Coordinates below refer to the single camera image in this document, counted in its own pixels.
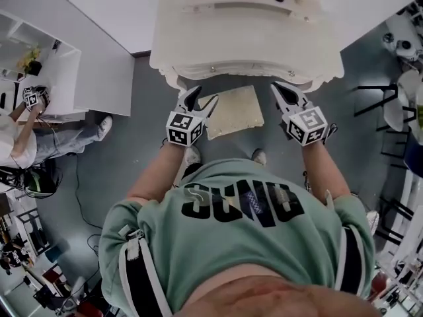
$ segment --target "person in white shirt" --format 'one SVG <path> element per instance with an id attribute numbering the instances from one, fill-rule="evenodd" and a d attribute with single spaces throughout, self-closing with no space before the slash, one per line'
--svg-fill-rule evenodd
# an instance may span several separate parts
<path id="1" fill-rule="evenodd" d="M 17 124 L 25 110 L 24 102 L 8 116 L 0 116 L 0 166 L 26 169 L 48 158 L 82 153 L 86 145 L 102 141 L 112 127 L 112 117 L 107 116 L 100 125 L 88 125 L 78 130 L 34 131 L 34 123 L 44 109 L 43 103 L 36 104 L 25 125 Z"/>

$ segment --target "jeans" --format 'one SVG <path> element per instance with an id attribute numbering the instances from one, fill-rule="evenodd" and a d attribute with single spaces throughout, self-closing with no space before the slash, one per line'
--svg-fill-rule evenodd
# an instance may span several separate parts
<path id="1" fill-rule="evenodd" d="M 88 125 L 81 129 L 57 131 L 56 135 L 34 129 L 37 138 L 37 155 L 34 164 L 54 159 L 67 153 L 83 153 L 85 146 L 98 141 L 98 126 Z"/>

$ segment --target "mint green t-shirt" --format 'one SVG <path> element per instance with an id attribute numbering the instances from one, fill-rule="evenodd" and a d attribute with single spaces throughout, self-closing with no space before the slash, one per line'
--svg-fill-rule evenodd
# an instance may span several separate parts
<path id="1" fill-rule="evenodd" d="M 128 316 L 118 271 L 125 226 L 141 229 L 172 312 L 206 279 L 240 264 L 257 264 L 302 285 L 334 287 L 342 225 L 357 228 L 369 293 L 374 245 L 360 200 L 323 205 L 303 188 L 249 160 L 217 160 L 183 179 L 161 203 L 123 201 L 109 212 L 100 240 L 102 292 Z"/>

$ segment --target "foot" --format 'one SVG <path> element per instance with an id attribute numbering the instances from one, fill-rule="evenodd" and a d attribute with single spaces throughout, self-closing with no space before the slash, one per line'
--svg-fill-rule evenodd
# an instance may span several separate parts
<path id="1" fill-rule="evenodd" d="M 101 121 L 100 125 L 98 126 L 98 140 L 102 141 L 107 133 L 112 128 L 113 118 L 112 116 L 108 115 L 104 120 Z"/>
<path id="2" fill-rule="evenodd" d="M 191 146 L 185 149 L 184 161 L 186 167 L 189 167 L 194 163 L 201 163 L 200 151 L 195 147 Z"/>
<path id="3" fill-rule="evenodd" d="M 369 222 L 371 234 L 374 235 L 379 224 L 379 213 L 376 210 L 367 213 L 367 221 Z"/>
<path id="4" fill-rule="evenodd" d="M 264 152 L 263 149 L 258 148 L 252 154 L 251 160 L 253 160 L 255 163 L 261 164 L 262 166 L 266 166 L 267 164 L 266 153 Z"/>

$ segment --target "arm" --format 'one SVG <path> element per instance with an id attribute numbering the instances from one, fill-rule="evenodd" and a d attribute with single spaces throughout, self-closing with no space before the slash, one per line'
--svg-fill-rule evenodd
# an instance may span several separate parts
<path id="1" fill-rule="evenodd" d="M 303 159 L 313 195 L 326 203 L 326 191 L 333 199 L 350 195 L 350 189 L 321 141 L 303 147 Z"/>
<path id="2" fill-rule="evenodd" d="M 151 199 L 162 201 L 172 188 L 184 157 L 185 148 L 166 142 L 159 155 L 142 172 L 127 198 L 144 204 Z"/>
<path id="3" fill-rule="evenodd" d="M 19 104 L 19 106 L 17 106 L 17 108 L 9 114 L 9 117 L 12 118 L 12 120 L 16 122 L 19 119 L 19 117 L 22 115 L 24 110 L 25 110 L 25 103 L 22 101 Z"/>
<path id="4" fill-rule="evenodd" d="M 32 127 L 34 127 L 35 120 L 39 113 L 42 112 L 42 110 L 43 106 L 41 104 L 37 104 L 32 108 L 24 128 L 13 145 L 13 150 L 11 152 L 12 157 L 20 157 L 25 151 L 26 146 L 28 145 L 29 137 L 32 133 Z"/>

